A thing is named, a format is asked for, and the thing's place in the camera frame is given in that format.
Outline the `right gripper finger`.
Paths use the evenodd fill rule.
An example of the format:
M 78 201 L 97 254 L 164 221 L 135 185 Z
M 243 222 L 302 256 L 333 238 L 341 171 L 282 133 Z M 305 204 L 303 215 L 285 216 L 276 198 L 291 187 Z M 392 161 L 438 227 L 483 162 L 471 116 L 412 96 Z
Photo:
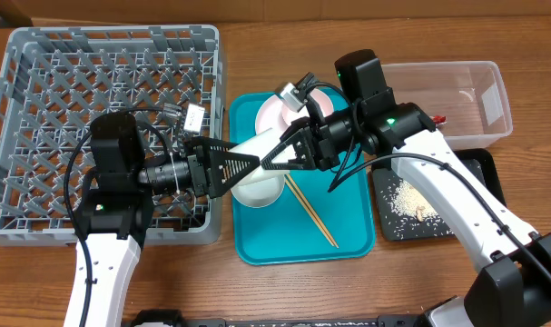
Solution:
M 280 143 L 306 146 L 310 137 L 310 119 L 309 117 L 302 117 L 291 123 L 290 127 L 281 135 Z
M 305 140 L 287 140 L 278 144 L 262 160 L 265 170 L 313 170 L 314 159 Z

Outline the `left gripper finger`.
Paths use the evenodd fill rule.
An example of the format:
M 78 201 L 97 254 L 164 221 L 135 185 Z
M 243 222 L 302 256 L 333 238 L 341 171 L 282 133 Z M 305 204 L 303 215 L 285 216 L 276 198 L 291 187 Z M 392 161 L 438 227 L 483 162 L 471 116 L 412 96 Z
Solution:
M 205 136 L 197 136 L 195 138 L 195 145 L 201 146 L 205 150 L 229 152 L 232 148 L 236 147 L 236 143 L 224 141 L 221 139 L 210 138 Z
M 256 155 L 211 150 L 208 196 L 224 196 L 232 187 L 260 166 Z

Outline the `pink bowl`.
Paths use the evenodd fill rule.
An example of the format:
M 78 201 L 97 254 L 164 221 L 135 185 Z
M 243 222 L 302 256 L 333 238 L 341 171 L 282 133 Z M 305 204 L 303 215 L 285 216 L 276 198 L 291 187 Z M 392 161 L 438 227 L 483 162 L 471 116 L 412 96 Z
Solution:
M 311 91 L 310 96 L 318 104 L 320 112 L 324 117 L 327 117 L 334 112 L 332 101 L 320 89 L 316 88 Z M 302 107 L 298 112 L 293 112 L 286 103 L 282 103 L 281 105 L 280 123 L 284 128 L 288 128 L 293 121 L 308 116 L 309 112 L 306 106 Z

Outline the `grey bowl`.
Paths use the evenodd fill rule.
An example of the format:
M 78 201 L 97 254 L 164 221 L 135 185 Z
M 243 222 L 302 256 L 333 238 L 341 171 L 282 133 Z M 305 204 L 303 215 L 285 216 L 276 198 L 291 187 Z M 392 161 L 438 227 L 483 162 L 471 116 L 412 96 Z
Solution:
M 276 202 L 284 187 L 284 177 L 279 175 L 257 183 L 234 186 L 231 194 L 244 206 L 262 208 Z

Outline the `pale green cup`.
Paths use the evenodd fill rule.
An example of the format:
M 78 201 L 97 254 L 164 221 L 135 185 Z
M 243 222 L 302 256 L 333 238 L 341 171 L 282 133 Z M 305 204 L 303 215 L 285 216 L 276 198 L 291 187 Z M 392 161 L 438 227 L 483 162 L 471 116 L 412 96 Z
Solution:
M 242 144 L 238 144 L 231 149 L 232 153 L 248 154 L 257 156 L 262 160 L 269 152 L 271 152 L 279 143 L 282 131 L 271 128 L 253 136 L 251 139 L 245 141 Z M 238 186 L 261 182 L 276 176 L 290 173 L 290 170 L 265 170 L 261 166 L 247 174 L 240 182 Z

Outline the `snack wrapper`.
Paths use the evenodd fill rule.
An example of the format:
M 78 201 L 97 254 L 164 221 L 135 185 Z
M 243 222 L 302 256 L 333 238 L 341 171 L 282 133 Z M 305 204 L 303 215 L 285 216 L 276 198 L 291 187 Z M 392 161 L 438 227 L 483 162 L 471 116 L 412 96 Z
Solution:
M 435 124 L 444 124 L 447 121 L 447 117 L 441 115 L 434 115 L 431 119 Z

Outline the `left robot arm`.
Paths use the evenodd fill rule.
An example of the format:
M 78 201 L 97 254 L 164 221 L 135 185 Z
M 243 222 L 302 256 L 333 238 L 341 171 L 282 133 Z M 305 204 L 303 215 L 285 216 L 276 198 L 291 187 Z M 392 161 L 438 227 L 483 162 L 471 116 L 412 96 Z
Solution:
M 118 326 L 133 271 L 153 219 L 156 195 L 190 191 L 223 197 L 260 166 L 234 144 L 198 136 L 185 154 L 164 146 L 147 157 L 139 133 L 144 124 L 135 109 L 95 118 L 74 148 L 73 163 L 88 144 L 94 166 L 82 181 L 81 202 L 64 201 L 76 244 L 76 273 L 64 323 L 67 326 Z

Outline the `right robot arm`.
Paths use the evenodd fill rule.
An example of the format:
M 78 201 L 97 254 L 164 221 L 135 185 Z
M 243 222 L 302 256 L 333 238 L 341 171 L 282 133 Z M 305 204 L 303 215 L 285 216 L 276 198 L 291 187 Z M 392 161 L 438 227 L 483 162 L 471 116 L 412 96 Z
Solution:
M 320 112 L 311 97 L 319 81 L 306 74 L 277 96 L 294 121 L 261 165 L 267 170 L 337 169 L 339 186 L 355 145 L 369 165 L 384 164 L 416 188 L 461 242 L 477 271 L 464 296 L 437 304 L 419 326 L 541 326 L 551 321 L 551 233 L 540 234 L 511 213 L 448 146 L 432 118 L 416 104 L 396 102 L 381 63 L 369 49 L 335 64 L 336 92 L 346 107 Z

